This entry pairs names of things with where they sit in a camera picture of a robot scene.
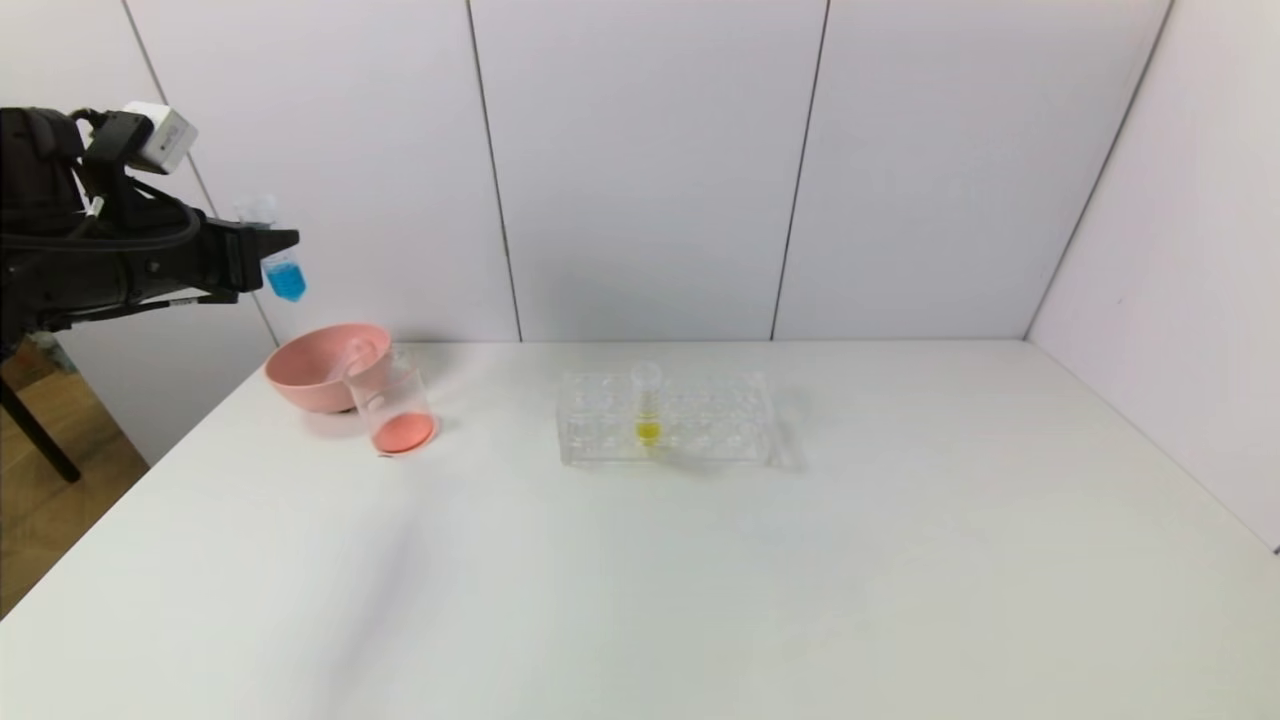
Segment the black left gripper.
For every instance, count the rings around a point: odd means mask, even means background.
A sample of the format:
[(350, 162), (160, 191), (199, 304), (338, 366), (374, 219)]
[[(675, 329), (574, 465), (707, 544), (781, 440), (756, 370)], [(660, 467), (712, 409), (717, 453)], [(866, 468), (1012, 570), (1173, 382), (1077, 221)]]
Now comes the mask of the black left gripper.
[(207, 219), (184, 243), (125, 255), (128, 300), (141, 304), (191, 291), (234, 304), (264, 287), (261, 260), (298, 243), (298, 231)]

